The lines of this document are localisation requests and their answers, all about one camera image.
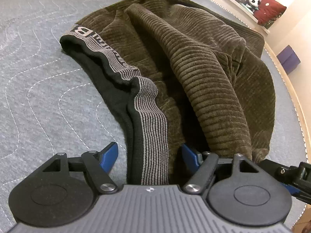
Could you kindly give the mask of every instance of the plush toy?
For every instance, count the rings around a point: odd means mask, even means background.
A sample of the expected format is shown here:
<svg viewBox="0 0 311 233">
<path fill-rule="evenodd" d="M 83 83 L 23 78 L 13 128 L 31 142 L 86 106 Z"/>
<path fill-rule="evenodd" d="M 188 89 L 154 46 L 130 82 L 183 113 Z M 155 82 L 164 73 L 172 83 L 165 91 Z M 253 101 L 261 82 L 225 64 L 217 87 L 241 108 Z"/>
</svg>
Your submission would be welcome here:
<svg viewBox="0 0 311 233">
<path fill-rule="evenodd" d="M 255 12 L 258 10 L 258 6 L 260 5 L 259 0 L 245 0 L 246 7 L 248 7 L 251 11 Z"/>
</svg>

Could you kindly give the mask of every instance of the gray quilted mat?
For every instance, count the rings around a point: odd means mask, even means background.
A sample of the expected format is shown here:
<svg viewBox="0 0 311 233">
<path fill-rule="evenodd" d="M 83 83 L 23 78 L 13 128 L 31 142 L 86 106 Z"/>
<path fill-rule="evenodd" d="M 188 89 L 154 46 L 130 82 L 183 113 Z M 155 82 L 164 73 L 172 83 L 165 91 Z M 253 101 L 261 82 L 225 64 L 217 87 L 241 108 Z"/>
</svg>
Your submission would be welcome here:
<svg viewBox="0 0 311 233">
<path fill-rule="evenodd" d="M 56 152 L 78 156 L 119 144 L 111 177 L 122 184 L 126 145 L 120 126 L 86 73 L 62 53 L 60 36 L 74 22 L 120 0 L 1 0 L 0 4 L 0 232 L 15 221 L 10 190 Z M 234 15 L 209 0 L 193 0 L 232 20 Z M 276 88 L 276 125 L 269 158 L 282 164 L 305 161 L 296 112 L 266 52 Z M 304 204 L 294 201 L 291 227 Z"/>
</svg>

